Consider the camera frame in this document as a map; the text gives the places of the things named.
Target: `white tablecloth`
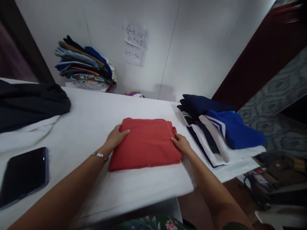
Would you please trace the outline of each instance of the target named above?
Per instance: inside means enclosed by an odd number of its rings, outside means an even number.
[[[24,83],[5,79],[10,83]],[[179,103],[131,96],[66,88],[71,111],[62,115],[51,132],[33,147],[7,152],[0,156],[0,183],[7,161],[18,154],[47,147],[50,181],[37,193],[0,211],[0,228],[6,229],[25,213],[40,197],[99,148],[115,125],[126,118],[165,119],[177,132],[186,136],[191,147],[221,182],[258,167],[247,158],[232,165],[213,169],[189,134],[177,109]],[[186,158],[180,164],[108,172],[102,170],[96,187],[84,203],[78,226],[110,218],[153,203],[192,192],[196,186]]]

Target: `smartphone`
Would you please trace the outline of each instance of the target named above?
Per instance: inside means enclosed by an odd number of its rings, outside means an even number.
[[[42,189],[48,182],[49,164],[46,147],[12,157],[7,163],[2,181],[0,210]]]

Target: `dark red door frame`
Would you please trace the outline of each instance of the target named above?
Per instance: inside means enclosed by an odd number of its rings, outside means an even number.
[[[212,97],[239,110],[307,46],[306,4],[271,10]]]

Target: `red folded cloth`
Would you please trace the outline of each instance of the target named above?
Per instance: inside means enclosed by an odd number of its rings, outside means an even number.
[[[170,121],[125,118],[120,132],[128,129],[130,133],[113,152],[109,171],[180,163],[181,152],[170,139],[177,131]]]

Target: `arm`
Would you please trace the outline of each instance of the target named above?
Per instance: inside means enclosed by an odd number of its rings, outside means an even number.
[[[130,132],[119,132],[117,125],[109,134],[105,144],[96,152],[109,156]],[[100,171],[105,165],[103,158],[88,157],[80,166],[50,189],[24,215],[8,229],[65,229],[78,213],[91,191]]]
[[[190,160],[198,187],[209,207],[215,230],[222,230],[230,222],[237,222],[253,229],[240,206],[193,151],[187,139],[180,134],[176,137],[178,140],[172,138],[172,141]]]

